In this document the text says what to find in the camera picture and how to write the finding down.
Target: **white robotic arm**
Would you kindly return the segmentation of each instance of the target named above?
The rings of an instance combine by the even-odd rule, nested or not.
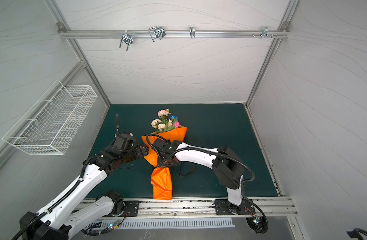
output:
[[[183,142],[177,147],[177,150],[187,149],[187,147],[194,147],[194,146],[187,145],[186,143]],[[201,148],[205,151],[218,152],[217,148],[212,149],[202,147],[196,147],[196,148]],[[196,164],[209,167],[211,169],[213,169],[212,168],[213,161],[217,158],[217,156],[215,155],[209,155],[204,152],[190,151],[190,150],[178,152],[175,154],[175,156],[181,162],[194,162]],[[237,206],[241,205],[242,202],[242,186],[241,186],[242,178],[243,175],[241,175],[240,177],[239,188],[237,189],[230,189],[228,187],[226,188],[226,190],[228,191],[228,201]]]
[[[157,152],[159,167],[176,166],[181,161],[211,168],[227,188],[231,212],[239,214],[243,198],[244,168],[249,170],[250,180],[254,179],[254,174],[230,148],[222,146],[218,149],[207,149],[179,141],[171,143],[166,139],[157,139],[150,146]],[[54,200],[39,209],[36,214],[28,212],[21,218],[21,231],[13,240],[18,239],[21,234],[23,240],[68,240],[97,218],[124,213],[123,197],[114,192],[84,209],[75,213],[72,211],[114,169],[147,154],[145,145],[137,145],[132,135],[117,135],[111,145],[84,162],[84,171]]]

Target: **flower bouquet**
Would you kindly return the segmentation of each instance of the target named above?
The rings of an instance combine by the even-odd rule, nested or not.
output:
[[[172,131],[176,128],[180,127],[180,122],[178,122],[178,117],[175,115],[172,115],[168,117],[168,115],[171,114],[169,112],[169,109],[161,110],[158,112],[159,119],[154,119],[152,121],[152,127],[156,129],[156,133],[162,133],[162,132],[168,132]]]
[[[160,135],[165,139],[169,139],[171,142],[174,140],[184,141],[187,127],[183,127],[178,122],[178,117],[173,115],[169,109],[161,110],[158,112],[158,118],[152,121],[152,127],[155,128],[155,134]],[[155,136],[149,136],[149,141],[153,144],[157,139]],[[153,198],[154,199],[171,199],[173,187],[171,184],[170,170],[168,167],[158,167],[157,153],[151,149],[150,145],[146,141],[146,136],[142,137],[142,141],[149,147],[149,154],[145,156],[145,159],[154,167],[156,167],[152,173],[152,185],[153,185]]]

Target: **vent grille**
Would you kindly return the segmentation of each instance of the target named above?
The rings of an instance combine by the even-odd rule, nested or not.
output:
[[[100,228],[93,231],[103,230],[115,220],[96,220],[88,227],[102,221]],[[175,218],[175,219],[126,219],[117,229],[157,229],[157,228],[224,228],[235,227],[230,217],[218,218]]]

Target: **wall-mounted basket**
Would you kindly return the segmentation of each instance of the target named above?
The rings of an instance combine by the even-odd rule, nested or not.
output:
[[[57,80],[43,96],[49,99],[39,99],[2,140],[29,155],[64,155],[97,95],[91,86]]]

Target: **metal hook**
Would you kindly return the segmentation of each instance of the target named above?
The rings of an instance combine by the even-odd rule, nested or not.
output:
[[[153,42],[157,39],[157,37],[159,40],[161,40],[166,35],[165,30],[162,26],[153,26],[149,28],[149,34]]]
[[[266,37],[271,38],[272,37],[272,35],[268,34],[267,26],[262,29],[262,33],[260,34],[260,36],[261,38],[266,38]]]
[[[194,29],[193,26],[191,26],[189,28],[189,31],[190,31],[190,38],[195,38],[196,37],[196,30]]]
[[[130,44],[133,44],[133,37],[132,37],[132,35],[128,34],[125,31],[125,34],[122,35],[121,41],[119,43],[119,48],[121,48],[121,45],[122,45],[123,42],[127,44],[126,50],[128,50]]]

